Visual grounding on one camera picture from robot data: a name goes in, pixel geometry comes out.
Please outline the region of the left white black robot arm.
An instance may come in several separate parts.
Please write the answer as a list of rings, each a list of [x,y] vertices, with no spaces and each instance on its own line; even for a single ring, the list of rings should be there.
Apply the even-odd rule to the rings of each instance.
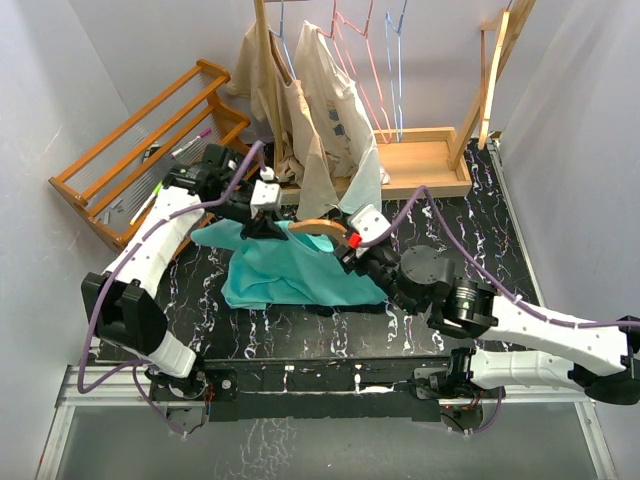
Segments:
[[[172,167],[124,250],[102,273],[88,273],[82,281],[86,339],[133,354],[131,367],[149,367],[152,376],[182,397],[200,396],[207,387],[204,362],[170,331],[155,300],[160,280],[207,213],[239,223],[242,238],[286,239],[277,224],[280,198],[260,141],[245,155],[210,144],[201,161]]]

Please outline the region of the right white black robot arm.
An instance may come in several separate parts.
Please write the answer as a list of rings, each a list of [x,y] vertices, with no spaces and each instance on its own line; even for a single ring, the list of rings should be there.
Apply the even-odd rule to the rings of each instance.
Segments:
[[[442,335],[519,347],[454,349],[445,370],[414,373],[414,388],[421,394],[472,397],[521,385],[571,389],[613,405],[639,401],[635,318],[606,326],[509,300],[488,284],[457,276],[454,261],[424,245],[403,253],[381,245],[341,246],[335,256],[346,272],[371,279],[407,313],[428,313],[428,326]]]

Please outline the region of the teal t shirt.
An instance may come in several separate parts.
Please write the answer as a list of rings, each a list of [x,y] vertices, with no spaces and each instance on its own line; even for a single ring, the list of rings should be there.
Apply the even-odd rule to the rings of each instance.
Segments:
[[[191,233],[199,246],[232,252],[221,288],[236,309],[276,305],[352,307],[378,305],[387,295],[367,276],[347,274],[325,235],[294,234],[279,221],[281,239],[241,237],[242,225],[224,219]]]

